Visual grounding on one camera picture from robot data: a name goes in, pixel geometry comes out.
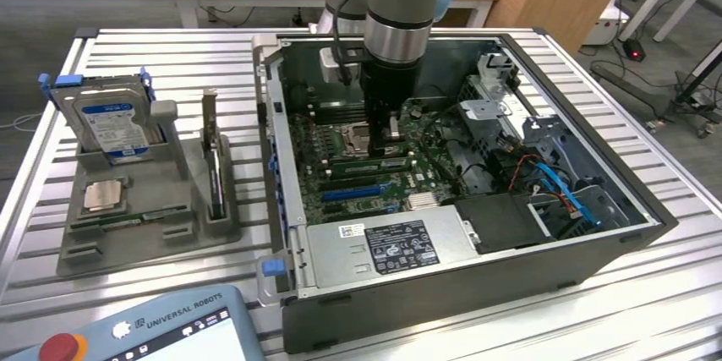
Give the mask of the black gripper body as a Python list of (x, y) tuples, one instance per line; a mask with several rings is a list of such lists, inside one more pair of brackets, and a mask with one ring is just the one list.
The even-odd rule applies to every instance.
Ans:
[(373, 59), (362, 64), (361, 71), (366, 102), (402, 104), (413, 96), (419, 77), (419, 61), (387, 63)]

